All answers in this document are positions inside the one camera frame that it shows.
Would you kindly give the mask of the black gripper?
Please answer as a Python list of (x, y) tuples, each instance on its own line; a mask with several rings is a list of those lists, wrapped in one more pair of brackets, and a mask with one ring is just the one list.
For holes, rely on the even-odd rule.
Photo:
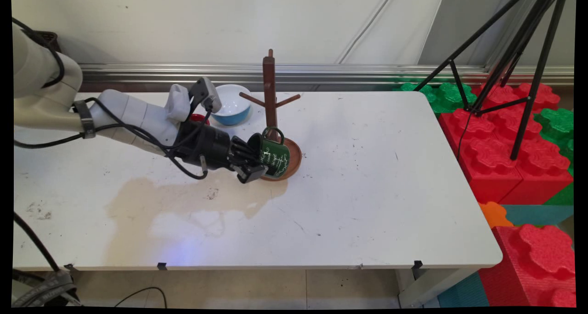
[(231, 138), (227, 132), (208, 124), (190, 120), (180, 123), (175, 146), (175, 157), (183, 162), (201, 166), (200, 157), (203, 156), (207, 169), (234, 171), (243, 184), (258, 180), (268, 170), (261, 163), (258, 150), (254, 150), (241, 138)]

